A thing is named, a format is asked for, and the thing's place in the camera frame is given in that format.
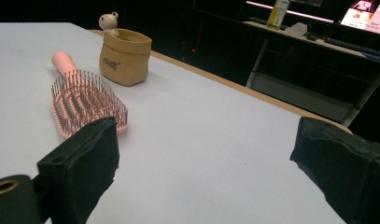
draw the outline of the small figurine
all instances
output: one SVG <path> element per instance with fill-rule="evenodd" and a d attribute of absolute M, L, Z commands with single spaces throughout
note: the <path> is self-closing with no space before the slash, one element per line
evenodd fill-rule
<path fill-rule="evenodd" d="M 118 13 L 113 12 L 111 14 L 105 14 L 99 19 L 99 26 L 103 29 L 103 33 L 111 33 L 114 36 L 119 36 L 119 32 L 117 30 L 118 22 Z"/>

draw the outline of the white table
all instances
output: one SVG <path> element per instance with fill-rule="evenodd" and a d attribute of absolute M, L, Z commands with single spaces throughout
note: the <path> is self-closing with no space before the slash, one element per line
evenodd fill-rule
<path fill-rule="evenodd" d="M 50 62 L 99 73 L 103 38 L 70 23 L 0 23 L 0 178 L 61 144 Z M 155 57 L 129 106 L 120 168 L 88 223 L 344 223 L 289 160 L 300 116 Z"/>

